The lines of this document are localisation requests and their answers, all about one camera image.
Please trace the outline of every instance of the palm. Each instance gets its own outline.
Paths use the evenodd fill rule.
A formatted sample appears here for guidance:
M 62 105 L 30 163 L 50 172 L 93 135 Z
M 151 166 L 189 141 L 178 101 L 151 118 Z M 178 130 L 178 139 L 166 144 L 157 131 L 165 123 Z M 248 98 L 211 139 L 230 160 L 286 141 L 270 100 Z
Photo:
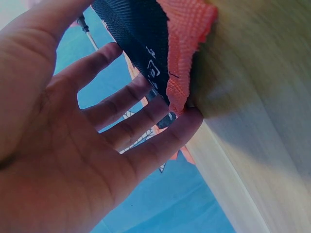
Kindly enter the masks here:
M 107 214 L 138 182 L 128 160 L 96 132 L 70 93 L 69 86 L 49 86 L 17 148 L 23 159 L 12 160 L 2 174 L 11 179 L 2 209 L 14 206 L 23 221 L 48 222 L 57 227 L 54 232 L 66 225 L 76 226 L 73 232 L 90 230 L 81 223 L 96 224 L 96 217 Z
M 70 25 L 89 2 L 46 0 L 0 34 L 1 232 L 91 230 L 202 121 L 197 110 L 186 111 L 165 132 L 120 155 L 167 114 L 164 101 L 156 98 L 98 133 L 151 87 L 139 75 L 98 105 L 79 108 L 78 91 L 121 55 L 116 43 L 52 76 L 64 24 Z M 62 18 L 55 12 L 70 14 Z

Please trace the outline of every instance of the blue surface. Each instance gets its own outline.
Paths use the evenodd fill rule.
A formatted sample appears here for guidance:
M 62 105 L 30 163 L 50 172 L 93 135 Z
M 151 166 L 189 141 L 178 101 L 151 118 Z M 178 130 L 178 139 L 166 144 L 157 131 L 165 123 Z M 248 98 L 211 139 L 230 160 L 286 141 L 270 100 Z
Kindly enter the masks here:
M 112 41 L 100 19 L 88 9 L 87 23 L 99 46 Z M 80 28 L 69 28 L 57 51 L 56 73 L 94 51 Z M 124 57 L 80 91 L 81 108 L 100 102 L 131 81 Z M 132 111 L 141 108 L 137 104 Z M 181 153 L 145 179 L 92 233 L 234 233 L 221 207 L 194 165 Z

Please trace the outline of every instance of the finger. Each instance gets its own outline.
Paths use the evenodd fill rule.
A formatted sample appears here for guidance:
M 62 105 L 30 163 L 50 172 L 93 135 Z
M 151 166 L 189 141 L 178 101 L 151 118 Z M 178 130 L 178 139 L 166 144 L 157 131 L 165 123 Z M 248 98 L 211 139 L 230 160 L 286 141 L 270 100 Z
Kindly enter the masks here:
M 106 44 L 98 51 L 80 59 L 58 73 L 54 79 L 67 79 L 76 92 L 89 84 L 96 75 L 109 66 L 122 54 L 122 49 L 115 42 Z
M 15 19 L 9 29 L 35 29 L 54 39 L 57 45 L 69 25 L 93 0 L 43 0 Z
M 128 109 L 138 103 L 150 90 L 151 85 L 149 82 L 139 74 L 123 89 L 99 104 L 84 109 L 83 112 L 96 130 L 99 131 L 120 119 Z
M 168 105 L 162 97 L 158 96 L 135 115 L 103 132 L 102 136 L 112 148 L 121 151 L 134 144 L 168 112 Z
M 199 129 L 202 121 L 201 113 L 191 108 L 167 130 L 123 154 L 138 181 L 143 180 L 183 147 Z

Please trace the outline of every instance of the orange fabric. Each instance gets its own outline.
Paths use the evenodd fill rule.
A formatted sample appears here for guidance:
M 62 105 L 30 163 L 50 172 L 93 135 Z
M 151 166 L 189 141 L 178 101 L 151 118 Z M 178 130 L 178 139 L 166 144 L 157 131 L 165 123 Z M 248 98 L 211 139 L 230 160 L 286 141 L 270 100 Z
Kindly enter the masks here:
M 168 67 L 170 79 L 166 94 L 170 110 L 182 114 L 189 96 L 192 57 L 205 42 L 217 17 L 217 8 L 203 0 L 157 0 L 169 18 Z
M 127 65 L 128 65 L 128 69 L 129 69 L 130 75 L 131 75 L 132 79 L 134 79 L 139 74 L 139 70 L 137 68 L 133 67 L 130 58 L 125 53 L 124 53 L 124 55 L 125 55 L 125 59 L 126 59 Z M 143 98 L 141 100 L 141 102 L 142 102 L 143 106 L 146 106 L 148 104 L 148 101 L 147 101 L 146 98 Z M 164 130 L 160 130 L 157 126 L 153 126 L 152 130 L 154 131 L 155 134 L 159 134 L 159 133 L 164 131 Z M 181 152 L 183 153 L 184 157 L 186 158 L 186 160 L 189 163 L 195 164 L 193 158 L 191 157 L 191 155 L 190 155 L 190 153 L 189 153 L 189 151 L 188 151 L 188 149 L 186 147 L 182 147 L 180 150 L 181 150 Z M 177 159 L 177 154 L 178 153 L 175 153 L 173 155 L 173 157 L 171 158 L 171 160 L 176 160 Z

